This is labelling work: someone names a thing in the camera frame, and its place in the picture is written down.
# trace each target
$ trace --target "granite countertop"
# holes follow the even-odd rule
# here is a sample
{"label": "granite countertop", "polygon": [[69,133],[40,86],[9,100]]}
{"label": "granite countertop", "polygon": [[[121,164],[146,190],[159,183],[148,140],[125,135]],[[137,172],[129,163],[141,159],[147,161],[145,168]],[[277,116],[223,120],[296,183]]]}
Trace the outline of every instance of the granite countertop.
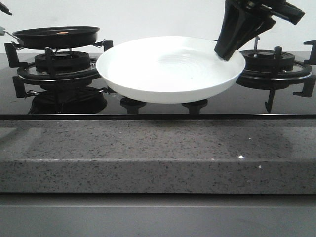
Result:
{"label": "granite countertop", "polygon": [[0,121],[0,192],[316,194],[315,120]]}

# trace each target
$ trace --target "white plate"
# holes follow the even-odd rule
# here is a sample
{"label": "white plate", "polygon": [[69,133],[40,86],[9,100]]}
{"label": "white plate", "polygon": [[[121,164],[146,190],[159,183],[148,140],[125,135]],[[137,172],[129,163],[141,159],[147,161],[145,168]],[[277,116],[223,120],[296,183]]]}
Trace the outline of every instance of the white plate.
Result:
{"label": "white plate", "polygon": [[117,45],[97,60],[107,85],[128,98],[151,103],[187,103],[231,87],[245,66],[235,52],[229,61],[215,53],[216,42],[164,36]]}

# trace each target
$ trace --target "white wall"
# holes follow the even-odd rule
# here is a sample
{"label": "white wall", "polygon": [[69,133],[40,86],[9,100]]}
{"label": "white wall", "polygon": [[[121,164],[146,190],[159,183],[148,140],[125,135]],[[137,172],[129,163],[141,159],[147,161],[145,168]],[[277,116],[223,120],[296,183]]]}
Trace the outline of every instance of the white wall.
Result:
{"label": "white wall", "polygon": [[[7,31],[23,29],[88,25],[101,30],[99,40],[115,44],[151,36],[192,36],[217,39],[222,26],[225,0],[1,0],[13,16],[0,12],[0,25]],[[316,40],[315,0],[288,0],[306,12],[297,26],[276,18],[276,25],[261,34],[260,48],[310,50],[303,42]],[[3,44],[10,36],[0,37]],[[253,47],[253,41],[242,49]],[[89,46],[87,52],[100,52]]]}

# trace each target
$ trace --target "black frying pan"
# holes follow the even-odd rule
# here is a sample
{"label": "black frying pan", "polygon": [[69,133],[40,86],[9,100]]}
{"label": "black frying pan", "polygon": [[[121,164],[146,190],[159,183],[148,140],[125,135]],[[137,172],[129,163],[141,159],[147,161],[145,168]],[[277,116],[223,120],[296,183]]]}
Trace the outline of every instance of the black frying pan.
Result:
{"label": "black frying pan", "polygon": [[99,30],[100,28],[92,26],[66,26],[16,31],[13,35],[19,38],[19,44],[25,48],[63,49],[95,43]]}

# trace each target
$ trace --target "black glass cooktop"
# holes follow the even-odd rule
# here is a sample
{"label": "black glass cooktop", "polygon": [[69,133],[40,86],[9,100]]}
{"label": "black glass cooktop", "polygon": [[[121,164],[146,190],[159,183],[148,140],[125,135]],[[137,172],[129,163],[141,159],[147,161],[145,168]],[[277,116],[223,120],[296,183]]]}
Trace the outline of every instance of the black glass cooktop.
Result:
{"label": "black glass cooktop", "polygon": [[[308,52],[300,52],[305,59]],[[27,62],[33,54],[22,54]],[[0,54],[0,119],[251,119],[316,118],[316,88],[313,83],[298,83],[279,88],[255,89],[234,84],[206,100],[187,104],[153,104],[134,101],[105,90],[102,78],[78,88],[61,88],[56,94],[45,86],[21,85],[16,68],[10,68]],[[301,92],[308,89],[308,94]]]}

